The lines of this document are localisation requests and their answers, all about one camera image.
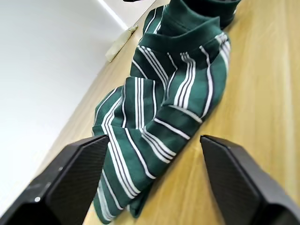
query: white stripe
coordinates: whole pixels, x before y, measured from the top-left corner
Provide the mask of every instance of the white stripe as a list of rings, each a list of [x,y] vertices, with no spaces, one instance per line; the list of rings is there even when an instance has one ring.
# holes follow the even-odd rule
[[[219,37],[219,35],[215,36],[215,39],[219,42],[220,46],[219,46],[219,52],[221,54],[221,57],[223,58],[225,67],[226,67],[226,74],[228,73],[228,60],[229,60],[229,55],[226,55],[226,53],[224,52],[224,44],[222,43],[221,38]]]
[[[168,87],[167,87],[167,98],[169,98],[169,96],[170,96],[170,94],[169,94],[169,93],[170,93],[170,86],[171,86],[172,80],[174,79],[175,73],[177,72],[178,68],[177,68],[177,66],[175,65],[175,63],[174,63],[172,57],[170,56],[170,54],[169,54],[168,52],[167,52],[167,55],[169,56],[169,58],[170,58],[170,60],[171,60],[171,62],[172,62],[172,64],[173,64],[173,66],[174,66],[174,68],[175,68],[175,71],[174,71],[173,75],[171,76],[171,79],[170,79],[170,81],[169,81],[169,83],[168,83]]]
[[[155,19],[155,15],[156,15],[156,9],[154,10],[154,16],[153,18],[150,20],[149,24],[147,25],[146,29],[145,29],[145,33],[147,32],[147,30],[149,29],[151,23],[153,22],[153,20]]]
[[[103,100],[103,102],[102,102],[102,104],[99,106],[99,108],[97,109],[97,112],[96,112],[96,115],[95,115],[95,119],[94,119],[94,124],[93,124],[93,126],[95,126],[95,124],[96,124],[96,121],[97,121],[97,117],[98,117],[98,113],[99,113],[99,111],[100,111],[100,108],[103,106],[103,104],[113,95],[113,93],[115,93],[116,92],[116,88],[110,93],[110,95],[109,96],[107,96],[107,98],[106,99],[104,99]]]
[[[151,138],[148,134],[145,133],[145,130],[142,131],[142,136],[147,138],[155,146],[155,148],[157,149],[157,151],[160,153],[161,156],[163,156],[164,158],[167,158],[167,159],[173,159],[172,156],[169,156],[160,148],[158,143],[155,142],[153,138]]]
[[[139,114],[138,128],[142,127],[142,115],[141,115],[141,80],[136,77],[137,80],[137,109]]]
[[[187,82],[184,84],[183,88],[182,88],[182,93],[179,97],[179,106],[183,107],[183,108],[187,108],[184,107],[184,96],[187,92],[187,88],[188,88],[188,84],[190,83],[190,81],[192,80],[192,63],[191,60],[188,60],[188,53],[185,53],[185,60],[184,62],[187,64],[187,73],[188,73],[188,79]]]
[[[153,95],[153,118],[156,116],[156,97],[155,97],[155,81],[153,81],[153,90],[152,90],[152,95]]]
[[[167,154],[171,156],[176,156],[176,153],[171,151],[165,144],[156,136],[153,134],[149,133],[146,128],[144,128],[144,134],[147,135],[149,138],[151,138],[155,143],[159,145],[159,147]]]
[[[158,33],[158,29],[160,28],[160,23],[161,23],[161,20],[159,21],[158,25],[156,26],[156,28],[154,30],[154,34]]]
[[[118,177],[118,180],[121,184],[121,186],[123,187],[125,193],[127,194],[127,196],[130,198],[130,199],[133,199],[135,196],[132,195],[127,187],[127,183],[126,183],[126,180],[123,180],[124,178],[124,172],[123,172],[123,169],[119,163],[119,160],[118,158],[115,156],[115,151],[114,151],[114,147],[112,146],[112,143],[115,144],[111,138],[111,133],[110,133],[110,129],[106,130],[106,127],[107,127],[107,124],[108,124],[108,121],[107,121],[107,118],[109,116],[111,116],[112,112],[114,111],[114,109],[117,107],[117,105],[119,104],[121,98],[119,98],[114,104],[113,106],[111,107],[111,109],[107,112],[107,114],[105,115],[103,121],[104,121],[104,124],[102,125],[102,129],[103,129],[103,132],[109,136],[109,139],[110,139],[110,142],[108,143],[108,150],[110,152],[110,155],[111,155],[111,158],[112,158],[112,163],[113,163],[113,166],[114,166],[114,169],[115,169],[115,172],[116,172],[116,175]]]
[[[229,69],[229,67],[228,67],[228,57],[224,53],[223,48],[220,47],[219,51],[220,51],[220,54],[221,54],[221,56],[223,58],[223,61],[224,61],[225,67],[226,67],[226,75],[227,75],[228,74],[228,69]]]
[[[135,128],[139,128],[138,85],[135,79]]]
[[[99,199],[99,202],[100,202],[100,207],[101,207],[101,212],[102,212],[103,218],[107,221],[111,221],[113,218],[111,218],[107,215],[107,211],[106,211],[106,208],[104,206],[101,191],[99,190],[99,188],[97,188],[97,194],[98,194],[98,199]]]
[[[148,48],[146,49],[144,46],[142,46],[142,49],[144,50],[144,52],[147,54],[147,56],[149,57],[149,59],[151,60],[152,64],[155,66],[156,70],[159,73],[159,78],[162,80],[163,83],[166,84],[167,82],[167,78],[165,77],[164,73],[161,71],[159,65],[157,64],[158,60],[153,58],[153,54],[150,53],[150,51],[148,51]]]
[[[144,118],[144,80],[140,79],[141,82],[141,128],[145,126],[145,118]]]
[[[147,59],[147,61],[150,63],[150,65],[152,66],[152,68],[154,69],[154,71],[156,72],[156,74],[158,75],[158,77],[160,78],[164,90],[165,90],[165,81],[163,79],[163,77],[161,76],[161,74],[158,72],[158,70],[156,69],[156,66],[153,64],[152,60],[149,58],[149,56],[147,55],[147,53],[138,45],[137,48],[140,50],[140,52],[145,56],[145,58]]]
[[[108,208],[108,205],[107,205],[107,201],[106,201],[106,198],[105,198],[105,194],[104,194],[104,190],[103,190],[101,181],[100,181],[99,184],[100,184],[100,195],[102,195],[102,199],[103,199],[103,203],[104,203],[104,206],[105,206],[105,209],[106,209],[106,213],[107,213],[107,215],[108,215],[108,217],[109,217],[110,219],[114,219],[115,216],[113,216],[113,215],[111,214],[111,212],[109,211],[109,208]]]
[[[191,81],[190,81],[190,84],[187,84],[186,96],[185,96],[185,99],[183,102],[183,108],[185,108],[185,109],[188,108],[189,96],[191,94],[191,89],[194,85],[194,81],[196,78],[196,61],[194,59],[190,58],[188,53],[187,53],[187,58],[191,61],[192,67],[191,67]]]
[[[207,101],[206,101],[206,104],[205,104],[204,112],[203,112],[203,115],[201,117],[201,119],[202,119],[207,114],[208,109],[209,109],[210,104],[211,104],[212,93],[213,93],[213,83],[212,83],[212,77],[211,77],[211,73],[210,73],[210,56],[207,54],[207,52],[205,51],[205,49],[202,46],[200,46],[200,50],[201,50],[201,52],[203,52],[203,54],[206,55],[207,80],[208,80],[208,96],[207,96]]]
[[[172,127],[170,124],[167,124],[166,122],[163,122],[157,118],[154,119],[154,121],[156,123],[159,123],[161,125],[164,125],[166,128],[168,128],[169,130],[173,131],[174,133],[177,133],[178,135],[180,135],[181,137],[189,140],[190,136],[188,136],[187,134],[185,134],[184,132],[182,132],[181,130],[176,129],[175,127]]]
[[[124,120],[123,120],[123,124],[122,124],[123,128],[126,126],[125,99],[126,99],[126,82],[124,84],[124,98],[123,98],[123,103],[122,103],[122,111],[123,111],[123,116],[124,116]]]
[[[142,166],[144,167],[144,170],[145,170],[146,175],[147,175],[149,178],[151,178],[151,179],[155,179],[156,177],[153,176],[153,175],[149,172],[145,160],[143,159],[143,157],[142,157],[142,155],[141,155],[139,149],[137,148],[137,146],[135,145],[134,141],[132,140],[132,138],[131,138],[131,136],[130,136],[130,133],[129,133],[129,131],[128,131],[128,128],[125,128],[125,132],[126,132],[127,138],[128,138],[128,140],[129,140],[129,142],[130,142],[132,148],[135,150],[137,156],[139,157],[139,159],[140,159],[140,161],[141,161],[141,163],[142,163]]]
[[[225,55],[226,55],[226,58],[229,58],[229,50],[225,47],[225,43],[223,43],[221,45],[221,48],[223,49]]]
[[[181,55],[181,60],[183,61],[183,62],[185,62],[185,58],[184,58],[184,56],[185,56],[185,54],[184,53],[180,53],[180,55]],[[184,84],[187,82],[187,80],[188,80],[188,76],[189,75],[189,64],[187,64],[187,72],[186,72],[186,77],[184,78],[184,80],[183,80],[183,82],[180,84],[180,86],[179,86],[179,88],[178,88],[178,90],[177,90],[177,93],[176,93],[176,95],[175,95],[175,98],[174,98],[174,105],[178,105],[178,106],[180,106],[180,107],[182,107],[181,105],[180,105],[180,101],[179,101],[179,98],[180,98],[180,96],[181,96],[181,92],[182,92],[182,89],[183,89],[183,87],[184,87]]]
[[[187,109],[181,108],[177,105],[169,105],[169,107],[177,109],[177,110],[183,112],[184,114],[188,115],[189,117],[191,117],[192,119],[194,119],[198,123],[202,123],[202,119],[199,116],[197,116],[195,113],[193,113],[193,112],[191,112]]]
[[[165,163],[170,163],[170,160],[166,159],[165,157],[163,157],[157,150],[157,148],[152,144],[152,142],[145,136],[142,134],[142,138],[150,145],[150,147],[152,148],[154,154],[163,162]]]
[[[165,78],[165,82],[167,82],[168,75],[165,72],[163,66],[160,64],[159,60],[156,58],[155,54],[152,52],[152,50],[150,48],[145,48],[144,46],[142,46],[142,47],[150,53],[150,55],[152,56],[152,58],[155,60],[156,64],[158,65],[158,69],[160,69],[162,76]]]
[[[113,132],[113,128],[112,126],[110,126],[112,120],[114,118],[114,110],[112,111],[112,116],[110,118],[110,120],[108,121],[108,129],[110,130],[110,133],[111,133],[111,136],[109,137],[110,141],[112,143],[115,144],[115,148],[113,148],[113,150],[115,150],[115,153],[116,153],[116,156],[119,156],[119,158],[117,157],[117,162],[119,162],[119,165],[122,165],[123,167],[123,171],[121,170],[121,174],[122,172],[125,173],[125,175],[123,174],[123,178],[124,178],[124,181],[125,183],[127,184],[127,187],[128,187],[128,190],[134,195],[134,196],[137,196],[137,194],[140,193],[140,191],[135,187],[132,179],[131,179],[131,176],[130,176],[130,173],[129,173],[129,170],[127,168],[127,165],[126,165],[126,162],[125,162],[125,159],[123,157],[123,154],[122,154],[122,151],[121,151],[121,148],[119,146],[119,143],[117,141],[117,138],[115,137],[114,135],[114,132]]]
[[[230,47],[230,44],[229,44],[229,41],[225,41],[225,46],[228,48],[228,50],[230,51],[231,47]]]
[[[105,180],[106,186],[107,186],[109,192],[111,193],[112,198],[113,198],[113,200],[114,200],[114,202],[115,202],[117,208],[118,208],[119,210],[123,210],[123,208],[120,206],[120,204],[119,204],[119,202],[118,202],[117,197],[115,196],[115,194],[114,194],[114,192],[113,192],[113,190],[112,190],[112,187],[110,186],[110,184],[109,184],[109,182],[108,182],[108,179],[107,179],[107,177],[106,177],[106,174],[105,174],[104,170],[102,170],[102,176],[103,176],[103,178],[104,178],[104,180]]]
[[[141,74],[148,79],[148,77],[146,76],[146,74],[144,73],[144,71],[142,70],[142,68],[137,64],[137,62],[135,60],[132,60],[133,64],[136,66],[136,68],[141,72]]]

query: ribbed collar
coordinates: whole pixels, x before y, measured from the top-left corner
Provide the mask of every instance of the ribbed collar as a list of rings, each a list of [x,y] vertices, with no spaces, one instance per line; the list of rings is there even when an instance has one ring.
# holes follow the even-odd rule
[[[158,52],[186,52],[222,32],[218,17],[197,14],[183,0],[171,0],[163,13],[160,29],[163,34],[145,33],[140,45]]]

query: green striped cloth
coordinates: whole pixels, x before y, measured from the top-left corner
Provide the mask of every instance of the green striped cloth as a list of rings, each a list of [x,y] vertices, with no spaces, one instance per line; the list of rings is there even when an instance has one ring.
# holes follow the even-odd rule
[[[125,208],[140,215],[154,180],[222,97],[230,42],[220,18],[208,16],[222,12],[226,26],[239,1],[198,1],[205,16],[186,2],[171,0],[149,13],[130,77],[96,108],[94,135],[110,138],[94,199],[104,224]]]

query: wooden surface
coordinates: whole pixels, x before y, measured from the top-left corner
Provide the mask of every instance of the wooden surface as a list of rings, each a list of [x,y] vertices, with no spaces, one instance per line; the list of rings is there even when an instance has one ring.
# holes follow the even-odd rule
[[[201,134],[244,146],[300,205],[299,10],[299,0],[243,0],[240,3],[234,22],[226,30],[232,53],[221,103],[156,182],[141,216],[133,220],[124,212],[115,224],[223,224],[210,195],[199,143]],[[91,135],[94,108],[108,91],[122,85],[128,76],[141,29],[99,73],[54,144],[53,155],[65,144]],[[91,207],[85,225],[99,224]]]

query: beige object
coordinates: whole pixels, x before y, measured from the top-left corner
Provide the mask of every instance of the beige object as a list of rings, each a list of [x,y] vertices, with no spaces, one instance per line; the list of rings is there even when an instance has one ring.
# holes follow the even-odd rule
[[[126,31],[124,31],[117,40],[114,41],[111,48],[105,54],[107,61],[112,62],[114,57],[119,53],[122,47],[126,44],[126,42],[130,39],[131,35],[136,31],[138,25],[132,26]]]
[[[162,4],[157,0],[155,6]],[[300,21],[299,0],[243,0],[232,25],[230,71],[219,106],[165,175],[158,180],[141,216],[125,211],[117,225],[220,225],[210,195],[200,134],[245,147],[300,205]],[[139,28],[101,71],[53,145],[45,165],[67,143],[91,136],[94,109],[129,75]],[[100,225],[91,207],[85,225]]]

